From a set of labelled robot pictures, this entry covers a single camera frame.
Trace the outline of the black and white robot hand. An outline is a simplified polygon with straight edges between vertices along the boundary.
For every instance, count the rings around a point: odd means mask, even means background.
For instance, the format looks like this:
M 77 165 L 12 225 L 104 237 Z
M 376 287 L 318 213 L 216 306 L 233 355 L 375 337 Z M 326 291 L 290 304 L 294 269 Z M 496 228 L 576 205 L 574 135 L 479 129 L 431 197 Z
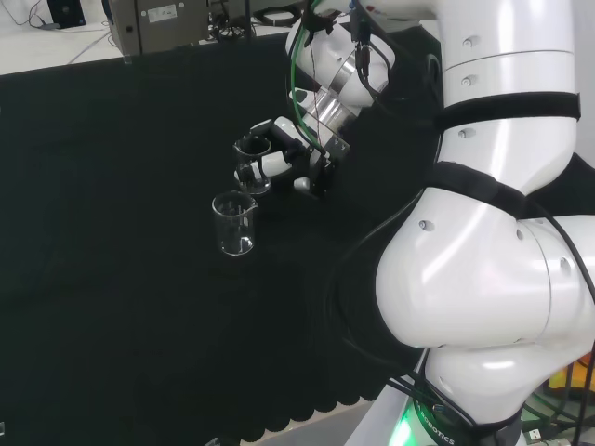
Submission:
M 283 180 L 296 191 L 324 197 L 350 145 L 327 127 L 321 141 L 323 149 L 318 151 L 283 116 L 252 126 L 233 144 L 237 184 L 245 193 L 262 195 L 275 180 Z

